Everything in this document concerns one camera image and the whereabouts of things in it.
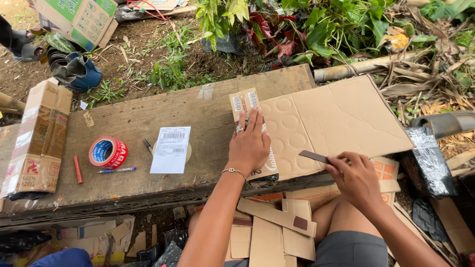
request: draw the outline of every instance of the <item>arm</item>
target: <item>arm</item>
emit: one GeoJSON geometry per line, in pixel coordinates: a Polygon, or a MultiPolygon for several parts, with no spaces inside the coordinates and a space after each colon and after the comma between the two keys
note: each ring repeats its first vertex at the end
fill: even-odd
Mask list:
{"type": "Polygon", "coordinates": [[[343,152],[338,158],[328,157],[333,166],[327,165],[326,169],[343,197],[376,227],[402,267],[448,266],[384,203],[374,165],[367,156],[343,152]],[[343,158],[349,159],[351,166],[343,158]]]}
{"type": "MultiPolygon", "coordinates": [[[[246,112],[239,123],[245,125],[246,112]]],[[[227,168],[234,168],[249,176],[264,165],[269,156],[270,138],[262,134],[262,113],[254,107],[246,130],[234,132],[229,144],[227,168]]],[[[241,194],[244,177],[238,172],[224,172],[206,202],[196,223],[193,235],[186,243],[178,262],[179,267],[222,267],[228,249],[234,211],[241,194]]]]}

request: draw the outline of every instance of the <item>blue pen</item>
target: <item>blue pen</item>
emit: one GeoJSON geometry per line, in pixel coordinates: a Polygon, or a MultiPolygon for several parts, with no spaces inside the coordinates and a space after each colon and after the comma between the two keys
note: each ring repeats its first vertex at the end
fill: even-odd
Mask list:
{"type": "Polygon", "coordinates": [[[103,170],[98,173],[110,173],[110,172],[126,172],[126,171],[135,171],[137,168],[132,167],[132,168],[123,168],[119,170],[103,170]]]}

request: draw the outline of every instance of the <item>black pen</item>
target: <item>black pen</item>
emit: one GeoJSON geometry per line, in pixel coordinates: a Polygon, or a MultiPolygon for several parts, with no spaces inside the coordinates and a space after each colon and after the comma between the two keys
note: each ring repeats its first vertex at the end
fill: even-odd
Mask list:
{"type": "Polygon", "coordinates": [[[150,150],[150,153],[152,153],[152,155],[153,155],[152,148],[151,148],[150,144],[147,142],[147,140],[144,139],[143,142],[145,143],[145,145],[146,145],[146,146],[148,147],[148,149],[150,150]]]}

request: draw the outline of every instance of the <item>hand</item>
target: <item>hand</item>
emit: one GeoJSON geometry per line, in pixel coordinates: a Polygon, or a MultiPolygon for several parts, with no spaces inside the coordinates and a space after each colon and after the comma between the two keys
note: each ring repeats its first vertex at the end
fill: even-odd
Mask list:
{"type": "Polygon", "coordinates": [[[380,184],[374,164],[365,155],[343,152],[338,159],[328,157],[333,166],[327,165],[327,171],[335,179],[343,197],[361,213],[385,204],[380,191],[380,184]],[[351,166],[341,159],[349,159],[351,166]]]}
{"type": "Polygon", "coordinates": [[[241,111],[239,124],[245,130],[234,132],[229,143],[229,162],[226,168],[234,168],[248,176],[266,163],[270,152],[268,132],[261,133],[264,123],[262,112],[252,108],[251,117],[246,126],[246,112],[241,111]]]}

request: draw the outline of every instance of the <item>red fragile tape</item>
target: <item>red fragile tape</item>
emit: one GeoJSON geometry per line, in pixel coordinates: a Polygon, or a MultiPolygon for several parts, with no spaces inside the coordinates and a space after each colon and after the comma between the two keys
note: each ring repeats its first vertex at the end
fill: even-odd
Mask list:
{"type": "Polygon", "coordinates": [[[127,146],[110,136],[100,137],[89,149],[89,160],[91,163],[106,169],[119,167],[126,157],[127,146]]]}

